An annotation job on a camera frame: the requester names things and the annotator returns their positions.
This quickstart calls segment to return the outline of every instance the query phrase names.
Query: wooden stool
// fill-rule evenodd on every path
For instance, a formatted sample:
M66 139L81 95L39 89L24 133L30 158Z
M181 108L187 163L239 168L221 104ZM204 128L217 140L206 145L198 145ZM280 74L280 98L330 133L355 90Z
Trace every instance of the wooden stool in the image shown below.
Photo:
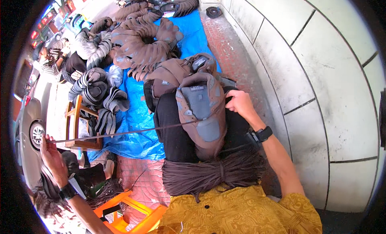
M67 106L67 114L66 114L66 140L70 139L70 117L74 115L74 138L78 138L78 132L79 132L79 118L85 119L80 116L80 111L83 110L91 115L94 115L98 118L98 112L93 111L89 109L88 107L85 107L82 105L82 96L78 95L76 97L76 103L75 108L71 110L73 107L73 103L69 102ZM73 150L84 150L84 151L90 151L90 150L101 150L103 146L103 140L102 138L96 139L96 142L91 141L70 141L65 143L66 148L70 148Z

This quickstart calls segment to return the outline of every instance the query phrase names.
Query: blue tarp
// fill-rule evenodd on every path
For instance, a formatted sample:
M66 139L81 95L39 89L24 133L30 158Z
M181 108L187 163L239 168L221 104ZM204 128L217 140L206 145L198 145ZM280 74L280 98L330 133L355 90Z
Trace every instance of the blue tarp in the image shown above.
M182 53L181 58L200 52L211 54L198 10L187 16L169 18L169 20L177 25L184 34L184 38L178 43ZM218 63L217 71L221 72ZM143 82L137 82L132 77L127 77L127 70L124 71L123 75L123 83L119 88L127 92L130 99L130 109L126 112L117 112L116 122L119 128L116 132L154 128L153 115L148 113L145 101L141 101ZM97 159L105 150L134 159L159 160L165 158L163 144L158 142L154 130L104 138L103 149L88 152L89 160Z

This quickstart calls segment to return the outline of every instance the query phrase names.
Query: orange plastic stool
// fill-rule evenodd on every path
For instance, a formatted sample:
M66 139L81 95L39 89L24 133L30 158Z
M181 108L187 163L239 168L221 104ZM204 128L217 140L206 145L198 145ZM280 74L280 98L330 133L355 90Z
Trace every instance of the orange plastic stool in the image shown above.
M151 208L148 208L147 206L133 200L132 198L128 197L132 191L128 191L125 193L120 193L116 197L112 198L108 202L104 203L100 207L94 210L94 212L97 214L97 216L104 217L104 210L106 210L109 213L113 213L113 222L109 223L108 221L104 221L104 224L114 233L114 234L121 234L121 233L131 233L131 234L145 234L149 231L154 230L158 227L159 221L161 220L162 215L166 212L167 207L164 205L159 205L154 210ZM138 223L133 229L130 231L126 231L126 227L128 226L128 223L123 220L123 216L118 218L117 211L120 209L119 207L116 207L120 202L124 202L128 204L129 206L133 207L137 211L140 211L144 214L146 214L146 217Z

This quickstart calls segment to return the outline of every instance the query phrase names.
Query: red tiled sidewalk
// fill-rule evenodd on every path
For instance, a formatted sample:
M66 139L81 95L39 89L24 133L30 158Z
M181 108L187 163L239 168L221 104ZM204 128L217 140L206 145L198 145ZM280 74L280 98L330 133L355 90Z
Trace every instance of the red tiled sidewalk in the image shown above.
M256 70L232 26L223 16L217 19L210 19L205 14L200 16L208 46L219 62L223 76L236 80L237 87L250 94L256 111L264 121L267 120L270 114L267 114L269 111L265 93ZM119 156L118 162L118 176L122 177L124 188L131 188L134 181L145 170L133 187L131 195L133 199L150 208L155 208L159 203L169 205L170 196L165 192L162 184L163 160L150 161ZM266 179L269 180L268 186L272 185L273 189L277 189L275 181L271 181L274 179L273 176L268 175ZM128 208L124 211L124 216L125 220L130 221L128 229L131 229L143 219L144 214Z

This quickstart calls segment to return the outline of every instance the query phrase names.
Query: silver car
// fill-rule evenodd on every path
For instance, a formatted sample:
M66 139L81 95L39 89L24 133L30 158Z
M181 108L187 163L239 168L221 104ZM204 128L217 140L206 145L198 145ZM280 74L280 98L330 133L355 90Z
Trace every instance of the silver car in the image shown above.
M22 178L29 188L34 188L40 179L40 142L45 132L40 101L26 95L15 123L15 150L22 167Z
M31 75L39 76L34 68ZM34 188L41 178L42 159L40 143L46 129L47 107L51 83L41 77L22 99L22 106L14 123L14 144L19 172L29 188Z

